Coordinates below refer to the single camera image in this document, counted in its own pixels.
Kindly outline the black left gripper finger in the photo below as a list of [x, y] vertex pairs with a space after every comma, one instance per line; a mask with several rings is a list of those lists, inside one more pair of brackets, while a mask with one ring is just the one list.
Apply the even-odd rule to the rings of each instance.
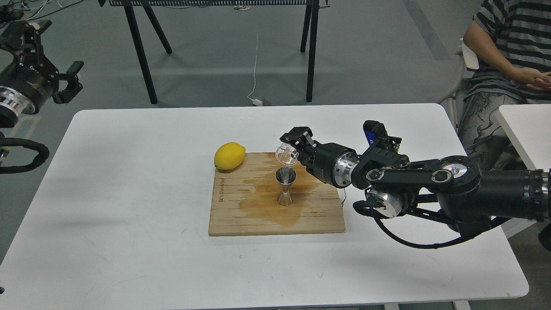
[[84, 61], [75, 61], [66, 73], [52, 74], [53, 81], [65, 81], [67, 86], [63, 90], [53, 92], [53, 101], [55, 104], [67, 104], [83, 89], [79, 82], [79, 72], [84, 66]]
[[51, 25], [51, 20], [38, 23], [24, 20], [12, 22], [1, 34], [0, 48], [13, 56], [16, 65], [52, 76], [53, 64], [45, 56], [41, 43], [41, 34]]

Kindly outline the person's left hand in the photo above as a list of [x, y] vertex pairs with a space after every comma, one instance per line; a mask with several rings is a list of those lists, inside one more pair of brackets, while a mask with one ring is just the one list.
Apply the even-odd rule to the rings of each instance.
[[521, 68], [518, 78], [527, 88], [539, 92], [550, 92], [551, 72], [540, 72], [533, 68]]

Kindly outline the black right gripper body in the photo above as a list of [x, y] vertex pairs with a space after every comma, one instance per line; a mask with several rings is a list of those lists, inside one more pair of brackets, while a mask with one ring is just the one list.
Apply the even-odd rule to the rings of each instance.
[[352, 170], [359, 162], [353, 149], [336, 143], [318, 143], [310, 175], [335, 188], [352, 184]]

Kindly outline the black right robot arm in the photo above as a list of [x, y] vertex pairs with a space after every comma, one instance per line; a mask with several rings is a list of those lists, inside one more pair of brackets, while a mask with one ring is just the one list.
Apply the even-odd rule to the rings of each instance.
[[[294, 127], [281, 136], [294, 157], [316, 179], [335, 188], [364, 190], [354, 210], [371, 217], [395, 241], [412, 248], [438, 249], [470, 241], [512, 218], [550, 220], [550, 172], [544, 170], [481, 171], [469, 157], [410, 161], [398, 153], [399, 137], [388, 136], [384, 124], [363, 124], [368, 149], [313, 140], [310, 128]], [[460, 237], [418, 245], [393, 234], [384, 219], [411, 215], [443, 223]]]

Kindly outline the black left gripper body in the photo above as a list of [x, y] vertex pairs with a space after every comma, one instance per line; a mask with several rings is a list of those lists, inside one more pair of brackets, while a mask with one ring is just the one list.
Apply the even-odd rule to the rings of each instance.
[[59, 83], [23, 65], [9, 65], [1, 72], [1, 106], [16, 116], [35, 115], [59, 90]]

